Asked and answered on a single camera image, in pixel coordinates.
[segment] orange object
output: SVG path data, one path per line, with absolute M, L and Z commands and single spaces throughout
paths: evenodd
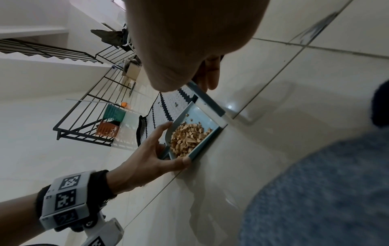
M 107 136 L 107 137 L 116 137 L 119 127 L 107 122 L 106 120 L 101 120 L 98 125 L 96 135 Z

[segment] person's left hand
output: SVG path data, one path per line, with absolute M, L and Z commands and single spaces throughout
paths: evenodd
M 120 194 L 143 186 L 161 175 L 186 169 L 191 164 L 189 157 L 160 160 L 158 155 L 165 148 L 159 143 L 164 130 L 173 122 L 159 125 L 139 148 L 120 166 L 107 173 L 107 183 L 112 193 Z

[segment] basket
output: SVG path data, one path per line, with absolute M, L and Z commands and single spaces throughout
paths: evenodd
M 97 127 L 96 135 L 106 136 L 106 137 L 116 137 L 119 127 L 107 122 L 106 120 L 101 120 L 99 126 Z
M 111 104 L 108 104 L 107 108 L 105 109 L 103 119 L 105 119 L 105 120 L 112 119 L 115 121 L 122 122 L 125 114 L 126 114 L 126 111 L 124 111 L 118 107 L 115 107 Z

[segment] pile of wood chips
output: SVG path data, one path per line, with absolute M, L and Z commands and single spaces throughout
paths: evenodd
M 184 122 L 173 132 L 170 149 L 177 157 L 184 157 L 191 153 L 211 132 L 211 128 L 204 132 L 200 122 L 198 124 L 187 124 Z

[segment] metal railing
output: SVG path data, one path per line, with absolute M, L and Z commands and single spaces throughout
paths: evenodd
M 99 56 L 113 64 L 120 64 L 123 60 L 131 59 L 136 56 L 133 47 L 129 46 L 129 48 L 131 49 L 130 51 L 125 51 L 120 47 L 111 45 L 108 48 L 98 52 L 96 54 L 96 59 Z
M 40 55 L 46 58 L 57 57 L 59 59 L 81 60 L 84 62 L 99 62 L 92 55 L 73 49 L 58 48 L 50 45 L 42 45 L 18 39 L 0 39 L 0 52 L 8 54 L 19 52 L 26 56 Z
M 134 89 L 135 83 L 126 85 L 124 76 L 121 76 L 122 68 L 113 65 L 111 69 L 92 87 L 81 100 L 78 101 L 70 111 L 53 127 L 57 131 L 57 140 L 60 138 L 73 139 L 77 141 L 94 143 L 104 146 L 111 146 L 113 137 L 97 136 L 96 131 L 100 121 L 103 119 L 107 102 L 113 103 L 115 107 L 122 107 L 121 102 L 129 97 Z

